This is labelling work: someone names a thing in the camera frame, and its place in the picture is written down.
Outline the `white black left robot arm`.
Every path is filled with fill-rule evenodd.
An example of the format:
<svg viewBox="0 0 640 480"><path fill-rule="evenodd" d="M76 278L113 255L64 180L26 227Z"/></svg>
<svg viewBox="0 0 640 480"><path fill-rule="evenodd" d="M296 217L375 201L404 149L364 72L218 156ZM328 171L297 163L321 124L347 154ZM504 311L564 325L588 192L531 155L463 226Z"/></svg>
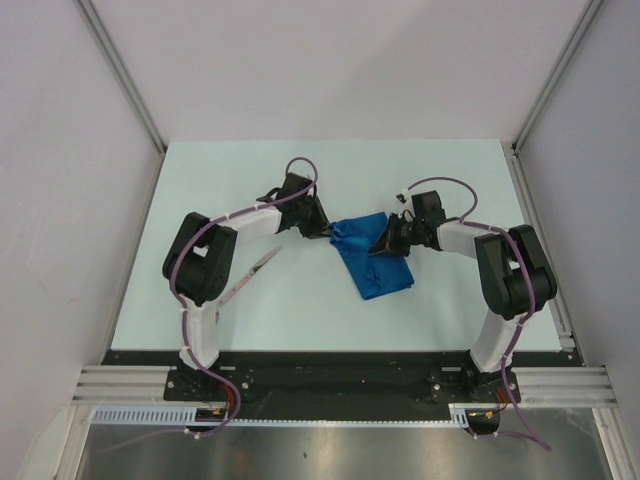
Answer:
<svg viewBox="0 0 640 480"><path fill-rule="evenodd" d="M180 305L181 361L192 368L186 387L197 398L214 397L220 374L211 367L219 358L217 322L238 246L296 228L302 237L330 235L330 222L317 194L317 180L288 172L284 183L237 212L208 218L187 214L162 266Z"/></svg>

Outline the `blue satin napkin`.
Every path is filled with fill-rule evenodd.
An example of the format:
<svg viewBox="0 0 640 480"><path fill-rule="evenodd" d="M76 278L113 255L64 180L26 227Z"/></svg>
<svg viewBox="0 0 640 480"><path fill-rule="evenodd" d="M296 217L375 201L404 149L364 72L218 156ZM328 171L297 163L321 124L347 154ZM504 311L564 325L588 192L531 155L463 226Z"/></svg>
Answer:
<svg viewBox="0 0 640 480"><path fill-rule="evenodd" d="M384 212L332 224L330 244L338 251L364 300L409 289L414 278L403 257L373 256L369 249L387 225Z"/></svg>

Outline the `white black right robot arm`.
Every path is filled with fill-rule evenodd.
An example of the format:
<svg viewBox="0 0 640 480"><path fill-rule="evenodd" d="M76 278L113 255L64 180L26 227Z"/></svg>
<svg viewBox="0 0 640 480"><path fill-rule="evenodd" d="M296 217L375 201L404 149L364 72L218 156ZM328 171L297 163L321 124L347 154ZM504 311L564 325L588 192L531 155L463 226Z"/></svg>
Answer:
<svg viewBox="0 0 640 480"><path fill-rule="evenodd" d="M389 216L371 256L406 257L413 246L476 261L487 315L462 365L461 388L484 401L506 378L512 353L529 319L557 294L557 280L535 229L508 230L449 217L435 191L397 196L405 207Z"/></svg>

